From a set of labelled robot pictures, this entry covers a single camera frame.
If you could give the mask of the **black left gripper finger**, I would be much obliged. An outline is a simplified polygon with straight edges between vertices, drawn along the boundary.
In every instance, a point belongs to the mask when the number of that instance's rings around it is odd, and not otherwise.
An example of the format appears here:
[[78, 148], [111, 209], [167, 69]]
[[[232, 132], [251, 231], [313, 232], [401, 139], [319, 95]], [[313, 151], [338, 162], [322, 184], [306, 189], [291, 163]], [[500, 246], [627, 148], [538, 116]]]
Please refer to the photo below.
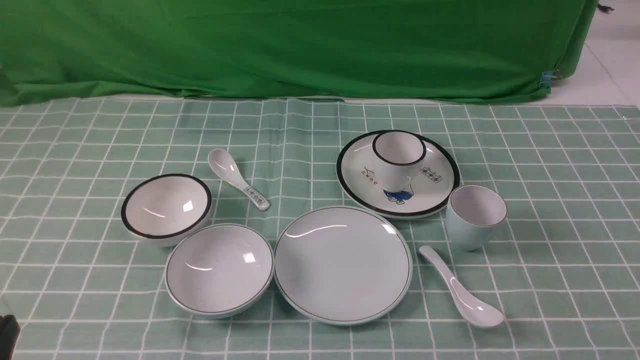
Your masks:
[[15, 315], [0, 317], [0, 360], [11, 360], [21, 332]]

